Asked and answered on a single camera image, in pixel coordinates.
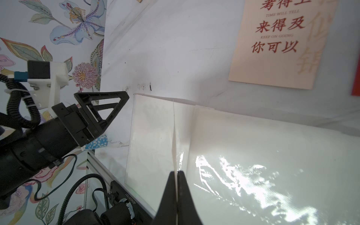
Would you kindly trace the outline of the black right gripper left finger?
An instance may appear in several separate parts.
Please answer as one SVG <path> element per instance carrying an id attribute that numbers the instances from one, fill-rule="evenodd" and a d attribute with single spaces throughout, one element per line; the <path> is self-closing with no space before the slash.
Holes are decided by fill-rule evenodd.
<path id="1" fill-rule="evenodd" d="M 152 225 L 177 225 L 177 193 L 175 172 L 170 172 Z"/>

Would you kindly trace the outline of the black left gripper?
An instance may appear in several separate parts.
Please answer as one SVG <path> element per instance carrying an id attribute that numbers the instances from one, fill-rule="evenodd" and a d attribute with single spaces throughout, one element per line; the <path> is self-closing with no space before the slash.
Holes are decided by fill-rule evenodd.
<path id="1" fill-rule="evenodd" d="M 66 154 L 102 135 L 129 100 L 125 91 L 75 93 L 81 107 L 54 107 L 59 113 L 35 128 L 23 131 L 9 116 L 1 115 L 1 125 L 14 132 L 1 140 L 1 197 L 9 197 L 42 169 L 63 162 Z M 95 100 L 115 99 L 115 103 L 93 105 Z M 111 109 L 103 119 L 99 112 Z"/>

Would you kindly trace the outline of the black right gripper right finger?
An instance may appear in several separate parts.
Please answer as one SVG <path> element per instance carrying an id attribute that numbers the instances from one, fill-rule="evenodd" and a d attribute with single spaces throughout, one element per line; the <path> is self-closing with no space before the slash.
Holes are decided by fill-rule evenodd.
<path id="1" fill-rule="evenodd" d="M 183 171 L 177 173 L 177 209 L 179 225 L 203 225 L 195 208 Z"/>

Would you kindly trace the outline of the white photo album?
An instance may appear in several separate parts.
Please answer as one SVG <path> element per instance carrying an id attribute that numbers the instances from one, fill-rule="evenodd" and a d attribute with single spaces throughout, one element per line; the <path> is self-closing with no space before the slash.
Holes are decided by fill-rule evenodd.
<path id="1" fill-rule="evenodd" d="M 357 225 L 360 139 L 136 95 L 126 184 L 156 212 L 185 173 L 205 225 Z"/>

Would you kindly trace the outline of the beige card red characters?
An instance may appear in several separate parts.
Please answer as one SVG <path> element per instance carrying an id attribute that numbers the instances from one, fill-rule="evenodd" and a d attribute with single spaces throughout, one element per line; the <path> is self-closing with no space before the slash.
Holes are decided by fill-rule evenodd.
<path id="1" fill-rule="evenodd" d="M 246 1 L 229 81 L 313 88 L 337 1 Z"/>

